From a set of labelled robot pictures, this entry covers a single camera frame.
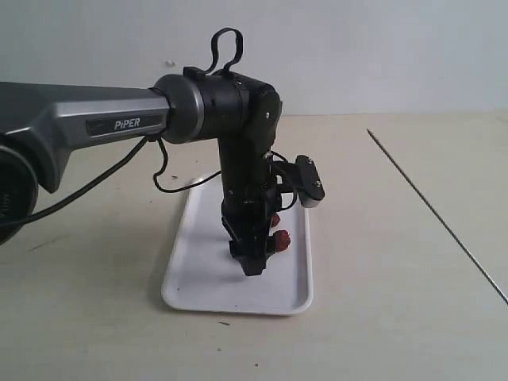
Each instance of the plastic tray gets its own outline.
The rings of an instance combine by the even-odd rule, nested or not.
[[[307,210],[297,204],[280,214],[276,229],[289,232],[290,247],[273,255],[262,275],[247,277],[229,254],[221,201],[219,178],[189,192],[164,276],[164,301],[178,310],[272,315],[305,311],[313,298]],[[291,195],[283,201],[286,205]]]

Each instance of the black wire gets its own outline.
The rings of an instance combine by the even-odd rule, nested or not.
[[[271,152],[273,153],[275,156],[277,157],[280,157],[281,159],[283,159],[283,156],[280,155],[280,154],[275,154],[275,152]],[[288,210],[288,209],[291,209],[294,204],[296,204],[296,202],[298,201],[298,191],[297,191],[297,188],[296,188],[296,185],[293,183],[293,181],[291,180],[291,177],[289,177],[286,173],[286,171],[284,171],[278,164],[276,161],[273,161],[273,160],[269,160],[268,163],[276,169],[276,171],[280,172],[282,174],[282,176],[284,176],[284,178],[286,179],[286,181],[289,183],[289,185],[291,185],[291,188],[293,190],[293,199],[291,200],[291,204],[289,204],[288,206],[285,206],[283,208],[281,208],[279,210],[279,212],[283,212],[284,210]]]
[[[47,217],[50,214],[53,214],[55,212],[58,212],[65,206],[69,205],[71,202],[77,200],[81,196],[83,196],[86,192],[90,191],[91,189],[95,188],[98,184],[102,183],[104,180],[106,180],[108,177],[110,177],[113,173],[118,171],[120,168],[124,167],[147,143],[148,138],[144,137],[141,139],[139,143],[137,143],[134,148],[118,163],[116,163],[114,166],[112,166],[110,169],[104,171],[101,175],[97,176],[95,179],[90,181],[87,185],[82,187],[81,189],[78,189],[73,194],[68,195],[66,198],[64,198],[61,201],[58,201],[55,205],[50,206],[47,209],[41,210],[40,212],[34,213],[28,217],[19,218],[17,220],[12,221],[3,221],[0,222],[0,228],[8,228],[15,225],[25,225],[29,224],[31,222],[35,222],[37,220],[40,220],[41,218]]]
[[[176,189],[162,188],[162,186],[159,184],[158,178],[166,171],[167,163],[169,162],[169,156],[167,154],[166,146],[164,145],[164,142],[162,141],[161,138],[157,139],[157,144],[159,145],[160,151],[162,152],[163,161],[162,161],[162,167],[160,168],[160,170],[158,170],[156,173],[153,174],[152,178],[153,178],[153,183],[155,184],[156,188],[163,193],[178,193],[178,192],[186,191],[186,190],[194,188],[194,187],[199,187],[200,185],[206,183],[207,181],[210,181],[214,177],[217,177],[221,174],[221,171],[217,171],[213,175],[208,176],[204,180],[201,180],[201,181],[194,183],[194,184],[186,185],[185,187],[181,187],[181,188],[176,188]]]

